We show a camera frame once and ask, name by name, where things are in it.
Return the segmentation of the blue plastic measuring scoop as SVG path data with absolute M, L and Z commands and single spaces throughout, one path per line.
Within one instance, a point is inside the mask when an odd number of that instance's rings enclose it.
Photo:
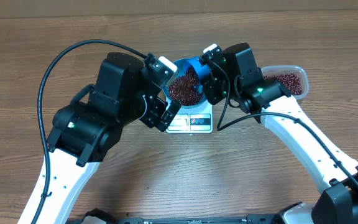
M 208 80 L 210 69 L 207 65 L 201 65 L 199 57 L 187 58 L 183 62 L 184 90 L 186 92 L 198 92 L 204 94 L 204 83 Z

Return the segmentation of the teal blue bowl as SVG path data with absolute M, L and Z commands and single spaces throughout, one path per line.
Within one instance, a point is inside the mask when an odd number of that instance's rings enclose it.
M 185 61 L 185 59 L 187 58 L 182 58 L 182 59 L 179 59 L 177 61 L 174 62 L 174 64 L 178 67 L 178 73 L 176 75 L 176 77 L 180 77 L 182 75 L 184 75 L 184 71 L 183 71 L 183 62 Z M 166 85 L 164 88 L 163 88 L 163 94 L 165 95 L 165 99 L 166 99 L 166 102 L 169 104 L 172 100 L 170 99 L 169 97 L 169 92 L 168 92 L 168 86 L 169 85 Z

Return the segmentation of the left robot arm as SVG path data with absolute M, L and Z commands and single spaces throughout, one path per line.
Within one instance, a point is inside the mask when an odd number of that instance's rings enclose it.
M 19 223 L 65 223 L 83 187 L 131 122 L 138 119 L 164 132 L 180 105 L 158 94 L 177 72 L 163 56 L 148 54 L 140 60 L 109 53 L 96 83 L 55 113 L 47 138 L 50 160 L 42 164 Z

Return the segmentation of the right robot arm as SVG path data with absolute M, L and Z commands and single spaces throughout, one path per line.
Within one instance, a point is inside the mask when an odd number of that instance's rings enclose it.
M 307 170 L 320 194 L 313 205 L 296 203 L 275 215 L 274 223 L 358 223 L 358 162 L 340 150 L 307 117 L 290 90 L 266 80 L 247 43 L 203 50 L 201 78 L 207 100 L 234 100 L 245 113 L 273 132 Z

